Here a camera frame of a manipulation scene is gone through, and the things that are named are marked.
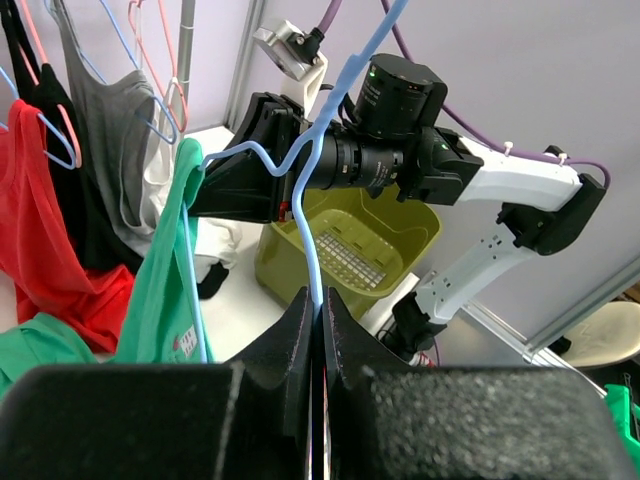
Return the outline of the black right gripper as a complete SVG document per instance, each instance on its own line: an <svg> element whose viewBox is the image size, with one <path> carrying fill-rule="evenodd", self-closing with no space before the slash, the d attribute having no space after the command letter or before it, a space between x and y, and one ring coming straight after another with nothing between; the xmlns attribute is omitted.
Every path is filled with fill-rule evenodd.
<svg viewBox="0 0 640 480"><path fill-rule="evenodd" d="M254 93L240 127L227 150L253 141L262 146L278 168L295 139L310 123L303 107L286 95ZM288 172L271 175L252 149L218 152L204 157L204 178L188 208L192 217L249 223L288 220L293 185L311 154L307 142ZM408 146L358 133L347 121L332 121L324 133L323 149L308 180L311 189L363 188L371 196L382 193L405 170Z"/></svg>

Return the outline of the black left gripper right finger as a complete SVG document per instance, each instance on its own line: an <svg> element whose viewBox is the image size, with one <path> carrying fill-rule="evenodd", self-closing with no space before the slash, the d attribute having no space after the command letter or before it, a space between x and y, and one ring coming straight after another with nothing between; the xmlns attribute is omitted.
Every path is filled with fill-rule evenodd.
<svg viewBox="0 0 640 480"><path fill-rule="evenodd" d="M412 367L323 306L335 479L634 479L593 386L565 368Z"/></svg>

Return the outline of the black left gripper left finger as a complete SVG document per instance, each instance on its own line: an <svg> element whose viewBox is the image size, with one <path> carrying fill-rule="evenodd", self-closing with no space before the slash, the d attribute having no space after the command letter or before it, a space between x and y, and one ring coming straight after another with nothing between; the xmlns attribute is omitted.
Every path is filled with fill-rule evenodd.
<svg viewBox="0 0 640 480"><path fill-rule="evenodd" d="M221 364L54 365L1 405L5 479L303 479L313 306Z"/></svg>

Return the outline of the green tank top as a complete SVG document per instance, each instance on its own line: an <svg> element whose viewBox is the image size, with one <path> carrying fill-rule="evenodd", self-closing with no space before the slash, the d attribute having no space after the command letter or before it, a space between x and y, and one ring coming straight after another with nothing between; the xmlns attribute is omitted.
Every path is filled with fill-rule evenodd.
<svg viewBox="0 0 640 480"><path fill-rule="evenodd" d="M1 391L41 366L211 363L197 292L198 221L187 214L204 178L203 150L180 142L174 179L151 248L135 277L114 354L98 354L71 327L44 313L1 336Z"/></svg>

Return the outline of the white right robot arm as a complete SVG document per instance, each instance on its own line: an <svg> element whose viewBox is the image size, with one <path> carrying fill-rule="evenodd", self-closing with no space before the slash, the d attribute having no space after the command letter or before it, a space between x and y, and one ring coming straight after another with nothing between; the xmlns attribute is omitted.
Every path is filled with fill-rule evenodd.
<svg viewBox="0 0 640 480"><path fill-rule="evenodd" d="M394 306L383 341L409 359L504 272L573 243L609 185L576 172L559 153L473 153L456 132L435 126L446 94L428 67L385 53L352 57L312 124L294 113L291 99L257 94L230 146L205 158L190 212L258 224L300 218L309 188L360 189L371 199L391 190L401 204L500 202L494 237Z"/></svg>

